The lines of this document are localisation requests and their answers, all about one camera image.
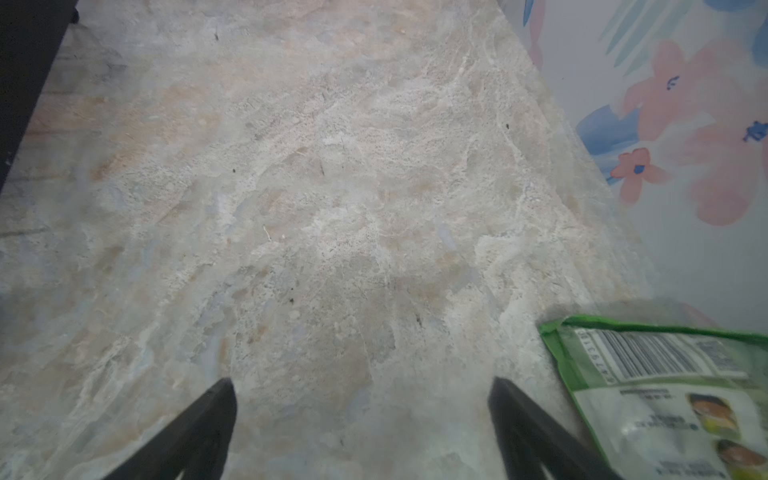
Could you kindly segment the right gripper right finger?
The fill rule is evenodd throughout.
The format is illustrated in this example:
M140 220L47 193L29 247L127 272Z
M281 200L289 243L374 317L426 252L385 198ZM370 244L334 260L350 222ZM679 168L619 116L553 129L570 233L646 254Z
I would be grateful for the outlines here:
M620 479L512 381L493 379L488 408L509 479Z

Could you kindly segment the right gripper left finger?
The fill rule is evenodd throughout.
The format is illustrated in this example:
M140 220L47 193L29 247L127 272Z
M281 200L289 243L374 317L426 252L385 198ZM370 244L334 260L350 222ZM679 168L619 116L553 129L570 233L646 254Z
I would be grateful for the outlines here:
M106 477L221 478L234 432L237 410L232 380L218 380Z

